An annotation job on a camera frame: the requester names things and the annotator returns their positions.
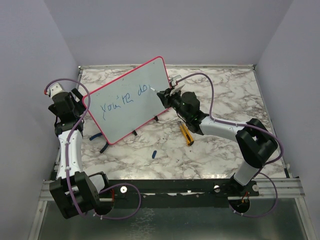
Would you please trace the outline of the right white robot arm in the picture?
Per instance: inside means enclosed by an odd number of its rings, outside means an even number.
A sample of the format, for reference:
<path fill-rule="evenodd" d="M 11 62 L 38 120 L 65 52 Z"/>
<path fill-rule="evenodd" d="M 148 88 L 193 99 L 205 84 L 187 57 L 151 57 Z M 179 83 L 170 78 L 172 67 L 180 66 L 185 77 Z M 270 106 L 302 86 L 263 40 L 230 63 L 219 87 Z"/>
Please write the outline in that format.
<path fill-rule="evenodd" d="M 168 88 L 158 91 L 162 105 L 172 108 L 188 130 L 198 135 L 210 135 L 234 141 L 238 144 L 244 162 L 232 176 L 229 189 L 240 196 L 248 189 L 248 183 L 267 163 L 277 150 L 279 143 L 260 120 L 252 118 L 248 122 L 226 121 L 214 118 L 200 110 L 200 101 L 194 92 L 175 91 Z"/>

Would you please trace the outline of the pink framed whiteboard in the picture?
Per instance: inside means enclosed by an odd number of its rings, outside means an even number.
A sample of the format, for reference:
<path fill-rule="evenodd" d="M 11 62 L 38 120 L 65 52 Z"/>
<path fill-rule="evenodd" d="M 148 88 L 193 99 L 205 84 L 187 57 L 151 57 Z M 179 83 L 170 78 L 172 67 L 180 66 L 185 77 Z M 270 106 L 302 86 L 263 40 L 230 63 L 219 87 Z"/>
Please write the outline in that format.
<path fill-rule="evenodd" d="M 150 88 L 169 88 L 164 58 L 157 56 L 86 94 L 82 103 L 110 145 L 162 114 L 166 109 Z"/>

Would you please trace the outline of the blue marker cap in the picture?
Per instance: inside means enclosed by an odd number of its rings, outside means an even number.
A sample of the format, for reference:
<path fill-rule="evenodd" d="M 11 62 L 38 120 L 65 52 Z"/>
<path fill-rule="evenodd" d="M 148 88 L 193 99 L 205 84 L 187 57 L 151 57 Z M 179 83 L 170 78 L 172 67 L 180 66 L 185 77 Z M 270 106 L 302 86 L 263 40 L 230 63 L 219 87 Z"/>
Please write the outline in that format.
<path fill-rule="evenodd" d="M 151 157 L 152 157 L 152 159 L 155 159 L 156 154 L 157 154 L 157 151 L 156 151 L 156 150 L 154 150 L 154 151 L 153 151 L 153 153 L 152 153 L 152 156 L 151 156 Z"/>

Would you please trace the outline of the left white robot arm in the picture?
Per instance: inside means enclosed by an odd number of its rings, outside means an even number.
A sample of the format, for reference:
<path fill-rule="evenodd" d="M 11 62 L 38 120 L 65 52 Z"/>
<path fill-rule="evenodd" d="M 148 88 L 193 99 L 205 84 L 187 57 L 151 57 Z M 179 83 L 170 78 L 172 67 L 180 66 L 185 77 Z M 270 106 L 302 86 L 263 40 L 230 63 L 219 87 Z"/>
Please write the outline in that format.
<path fill-rule="evenodd" d="M 76 89 L 70 92 L 59 84 L 48 90 L 53 103 L 49 110 L 55 115 L 54 132 L 60 143 L 60 163 L 55 181 L 49 191 L 65 219 L 98 210 L 100 197 L 106 197 L 111 190 L 105 173 L 87 175 L 82 166 L 82 141 L 86 107 L 82 94 Z"/>

